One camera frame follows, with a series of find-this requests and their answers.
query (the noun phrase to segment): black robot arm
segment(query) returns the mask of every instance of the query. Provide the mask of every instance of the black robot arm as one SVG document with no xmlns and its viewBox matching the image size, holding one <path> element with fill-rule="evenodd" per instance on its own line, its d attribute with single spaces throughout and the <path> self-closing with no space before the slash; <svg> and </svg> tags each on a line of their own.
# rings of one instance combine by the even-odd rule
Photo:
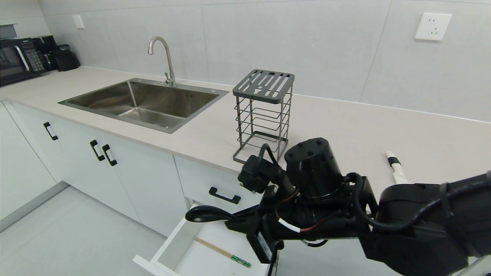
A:
<svg viewBox="0 0 491 276">
<path fill-rule="evenodd" d="M 199 206 L 186 218 L 226 220 L 262 263 L 271 263 L 283 240 L 358 238 L 367 258 L 404 276 L 446 276 L 465 268 L 469 256 L 491 254 L 491 171 L 441 185 L 393 185 L 377 204 L 368 179 L 343 176 L 323 138 L 295 145 L 285 160 L 286 171 L 265 144 L 243 166 L 239 181 L 264 193 L 260 204 L 233 215 Z"/>
</svg>

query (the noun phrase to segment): coffee maker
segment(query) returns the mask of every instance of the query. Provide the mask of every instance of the coffee maker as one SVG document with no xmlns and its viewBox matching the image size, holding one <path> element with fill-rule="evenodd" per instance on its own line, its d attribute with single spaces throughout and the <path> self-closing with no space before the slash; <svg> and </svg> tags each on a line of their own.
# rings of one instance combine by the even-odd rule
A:
<svg viewBox="0 0 491 276">
<path fill-rule="evenodd" d="M 33 40 L 46 70 L 68 71 L 80 66 L 75 53 L 70 51 L 70 45 L 56 45 L 52 35 L 36 37 Z"/>
<path fill-rule="evenodd" d="M 74 52 L 70 51 L 70 45 L 61 44 L 52 51 L 58 64 L 58 71 L 68 71 L 80 66 L 80 62 Z"/>
</svg>

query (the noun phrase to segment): cable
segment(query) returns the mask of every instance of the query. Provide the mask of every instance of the cable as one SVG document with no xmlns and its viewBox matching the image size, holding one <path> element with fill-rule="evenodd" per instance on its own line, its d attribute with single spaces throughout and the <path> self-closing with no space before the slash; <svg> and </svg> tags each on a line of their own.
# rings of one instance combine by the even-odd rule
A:
<svg viewBox="0 0 491 276">
<path fill-rule="evenodd" d="M 282 199 L 275 207 L 274 207 L 274 213 L 276 214 L 276 217 L 278 218 L 278 220 L 280 220 L 280 217 L 278 215 L 278 208 L 279 206 L 285 202 L 285 201 L 288 201 L 290 199 L 292 199 L 294 196 L 298 195 L 300 191 L 298 189 L 295 189 L 295 191 L 293 191 L 293 193 L 291 195 L 289 195 L 288 197 L 286 197 L 285 199 Z"/>
<path fill-rule="evenodd" d="M 327 243 L 328 240 L 323 240 L 321 241 L 320 243 L 316 243 L 316 244 L 313 244 L 313 243 L 307 243 L 307 246 L 308 247 L 321 247 L 323 245 L 325 245 Z"/>
<path fill-rule="evenodd" d="M 274 158 L 274 155 L 273 155 L 273 152 L 271 151 L 271 148 L 268 144 L 264 143 L 262 146 L 261 146 L 261 149 L 259 150 L 259 154 L 257 156 L 257 167 L 256 167 L 256 170 L 254 171 L 254 176 L 257 177 L 259 175 L 259 168 L 261 166 L 261 161 L 263 160 L 263 156 L 264 156 L 264 151 L 267 150 L 268 151 L 268 155 L 270 156 L 271 158 L 271 161 L 273 162 L 273 164 L 275 164 L 276 166 L 279 166 L 278 165 L 278 161 L 276 161 L 276 159 Z"/>
<path fill-rule="evenodd" d="M 319 225 L 324 223 L 328 218 L 334 217 L 335 215 L 340 215 L 340 214 L 342 214 L 341 210 L 331 212 L 331 213 L 327 214 L 326 216 L 324 216 L 320 221 L 318 221 L 316 224 L 312 225 L 311 227 L 300 229 L 300 232 L 308 232 L 310 230 L 313 230 L 313 229 L 319 227 Z"/>
<path fill-rule="evenodd" d="M 324 223 L 328 218 L 330 217 L 333 217 L 335 215 L 340 215 L 342 214 L 341 210 L 338 210 L 338 211 L 334 211 L 334 212 L 331 212 L 329 214 L 327 214 L 326 216 L 324 216 L 320 221 L 318 221 L 317 223 L 315 223 L 314 225 L 312 225 L 311 227 L 308 227 L 308 228 L 300 228 L 298 226 L 295 226 L 293 224 L 290 224 L 288 222 L 286 222 L 284 219 L 280 218 L 279 217 L 279 214 L 278 214 L 278 208 L 280 207 L 280 205 L 283 203 L 283 202 L 286 202 L 290 199 L 292 199 L 294 196 L 298 195 L 299 193 L 299 190 L 296 189 L 295 191 L 293 191 L 293 193 L 291 195 L 289 195 L 288 197 L 286 197 L 285 199 L 282 199 L 274 208 L 274 213 L 276 214 L 276 217 L 278 218 L 278 222 L 280 224 L 282 224 L 283 226 L 285 226 L 286 228 L 294 231 L 294 232 L 297 232 L 297 233 L 300 233 L 300 232 L 308 232 L 310 230 L 313 230 L 317 227 L 319 227 L 319 225 L 321 225 L 322 223 Z"/>
<path fill-rule="evenodd" d="M 430 201 L 426 206 L 421 208 L 419 211 L 417 211 L 414 215 L 412 215 L 409 219 L 405 221 L 398 221 L 395 223 L 383 223 L 383 222 L 375 221 L 365 213 L 365 210 L 363 210 L 363 208 L 360 205 L 360 194 L 364 185 L 363 178 L 355 172 L 348 173 L 347 178 L 350 182 L 355 183 L 354 207 L 355 207 L 356 218 L 363 220 L 364 222 L 373 226 L 373 228 L 377 230 L 388 231 L 388 232 L 404 230 L 405 228 L 408 228 L 413 224 L 415 224 L 427 211 L 431 210 L 432 208 L 434 208 L 435 206 L 441 203 L 441 198 L 438 197 Z M 491 182 L 491 179 L 487 175 L 482 174 L 461 181 L 457 181 L 455 183 L 459 183 L 459 182 L 463 183 L 462 186 L 457 186 L 453 190 L 449 191 L 446 194 L 448 199 L 451 199 L 453 197 L 456 197 L 464 193 L 474 191 L 476 189 L 489 188 L 489 182 Z"/>
</svg>

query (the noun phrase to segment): drawer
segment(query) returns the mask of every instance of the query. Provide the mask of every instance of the drawer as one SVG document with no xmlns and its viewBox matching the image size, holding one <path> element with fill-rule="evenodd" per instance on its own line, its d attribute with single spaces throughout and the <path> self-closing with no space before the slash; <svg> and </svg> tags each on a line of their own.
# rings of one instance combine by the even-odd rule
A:
<svg viewBox="0 0 491 276">
<path fill-rule="evenodd" d="M 195 241 L 195 237 L 249 262 L 250 268 Z M 133 261 L 156 276 L 267 276 L 270 269 L 259 262 L 245 234 L 228 230 L 223 221 L 198 223 L 185 218 L 150 261 L 139 255 Z"/>
<path fill-rule="evenodd" d="M 259 204 L 261 201 L 262 194 L 253 194 L 240 186 L 235 174 L 180 157 L 175 157 L 175 160 L 185 197 L 206 205 L 216 206 L 229 213 L 238 212 Z M 237 204 L 227 201 L 235 196 L 240 197 Z"/>
</svg>

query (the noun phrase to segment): light switch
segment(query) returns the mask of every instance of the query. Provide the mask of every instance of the light switch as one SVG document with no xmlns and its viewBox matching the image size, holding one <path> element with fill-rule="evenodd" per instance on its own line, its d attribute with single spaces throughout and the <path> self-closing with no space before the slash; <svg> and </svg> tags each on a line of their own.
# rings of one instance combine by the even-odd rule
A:
<svg viewBox="0 0 491 276">
<path fill-rule="evenodd" d="M 82 17 L 80 15 L 72 15 L 72 17 L 73 17 L 73 21 L 75 22 L 75 26 L 77 27 L 77 29 L 85 28 L 83 26 Z"/>
<path fill-rule="evenodd" d="M 416 31 L 414 38 L 441 41 L 447 31 L 451 18 L 451 14 L 423 13 L 418 31 Z"/>
</svg>

